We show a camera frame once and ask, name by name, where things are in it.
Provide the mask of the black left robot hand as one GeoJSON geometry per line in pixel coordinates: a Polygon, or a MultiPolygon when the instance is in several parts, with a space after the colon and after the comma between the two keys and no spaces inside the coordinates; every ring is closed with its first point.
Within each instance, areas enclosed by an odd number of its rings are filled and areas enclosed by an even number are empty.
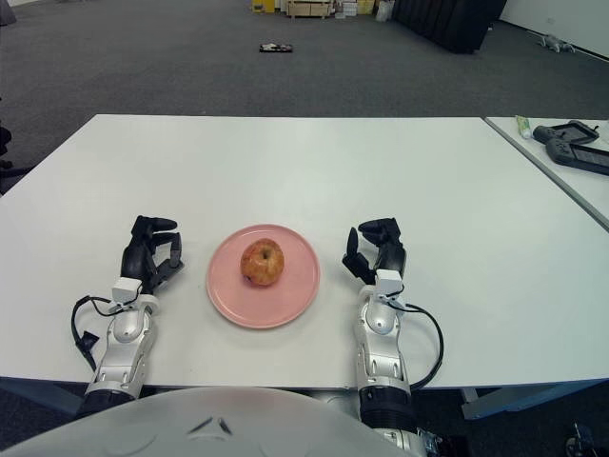
{"type": "Polygon", "coordinates": [[[120,276],[140,280],[143,294],[171,279],[183,267],[182,238],[178,224],[167,218],[138,215],[131,229],[131,239],[122,256],[120,276]],[[169,257],[156,265],[156,249],[169,245],[169,257]]]}

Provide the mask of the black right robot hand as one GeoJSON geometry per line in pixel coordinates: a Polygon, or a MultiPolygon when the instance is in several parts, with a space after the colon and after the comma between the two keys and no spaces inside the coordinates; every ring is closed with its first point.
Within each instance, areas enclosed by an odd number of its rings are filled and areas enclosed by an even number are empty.
{"type": "Polygon", "coordinates": [[[357,228],[351,228],[342,263],[354,277],[361,279],[368,286],[376,283],[376,273],[380,269],[395,270],[403,278],[406,250],[401,241],[401,231],[396,219],[376,219],[363,222],[357,228]],[[358,251],[359,235],[378,249],[373,267],[358,251]]]}

